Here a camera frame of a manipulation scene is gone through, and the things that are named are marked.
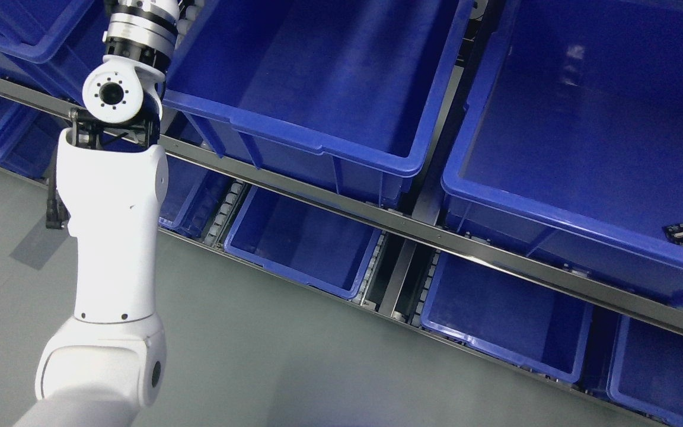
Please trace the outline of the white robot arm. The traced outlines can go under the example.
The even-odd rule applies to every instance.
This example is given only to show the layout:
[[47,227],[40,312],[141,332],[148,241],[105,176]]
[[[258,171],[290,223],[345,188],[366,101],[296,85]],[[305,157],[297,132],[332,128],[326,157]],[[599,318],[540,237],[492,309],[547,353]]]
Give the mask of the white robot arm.
[[179,1],[116,2],[103,62],[60,133],[50,194],[78,241],[76,300],[43,349],[36,402],[17,426],[130,426],[159,396],[167,346],[155,246],[169,179],[158,88],[180,16]]

